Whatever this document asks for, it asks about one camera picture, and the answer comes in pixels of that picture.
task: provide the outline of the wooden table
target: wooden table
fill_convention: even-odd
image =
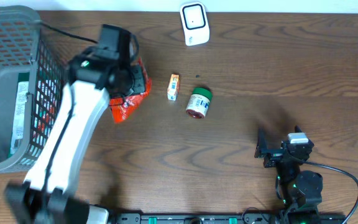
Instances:
[[[257,127],[279,143],[300,125],[316,147],[311,161],[358,178],[358,15],[209,13],[211,38],[187,47],[179,13],[40,12],[49,24],[94,39],[101,24],[139,39],[152,92],[124,123],[106,111],[81,167],[76,196],[144,212],[242,212],[282,208],[275,169],[254,159]],[[46,32],[65,62],[87,42]],[[176,102],[171,73],[181,75]],[[205,119],[185,113],[192,89],[214,97]],[[322,212],[348,213],[353,181],[324,177]],[[24,173],[0,174],[0,223],[14,222],[2,192]],[[349,223],[358,223],[358,210]]]

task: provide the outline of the orange and white box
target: orange and white box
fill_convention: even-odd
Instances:
[[[168,100],[177,100],[178,92],[179,92],[179,75],[172,74],[171,80],[169,81],[169,86],[167,90]]]

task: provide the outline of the white wall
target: white wall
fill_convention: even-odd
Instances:
[[[36,10],[178,11],[183,0],[0,0]],[[202,0],[209,12],[358,13],[358,0]]]

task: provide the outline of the green clip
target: green clip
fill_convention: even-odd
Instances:
[[[149,224],[157,224],[157,218],[149,218]]]
[[[229,224],[237,224],[237,218],[229,218]]]

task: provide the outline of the gray plastic basket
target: gray plastic basket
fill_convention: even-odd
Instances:
[[[66,78],[39,20],[31,8],[0,7],[0,173],[31,168],[60,107]]]

